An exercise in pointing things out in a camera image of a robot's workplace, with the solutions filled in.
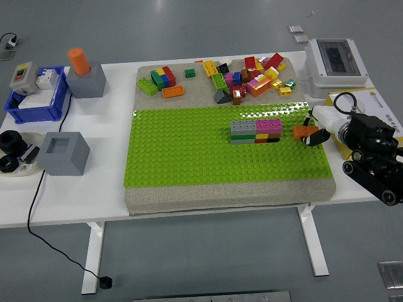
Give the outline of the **robot right hand white shell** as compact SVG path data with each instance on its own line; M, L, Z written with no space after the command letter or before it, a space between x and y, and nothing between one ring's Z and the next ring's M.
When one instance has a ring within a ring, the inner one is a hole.
M310 147L322 144L330 138L332 133L335 134L339 142L346 143L344 135L349 122L346 118L341 117L341 113L334 106L314 106L308 111L303 126L307 126L311 118L318 121L324 128L301 138L304 144Z

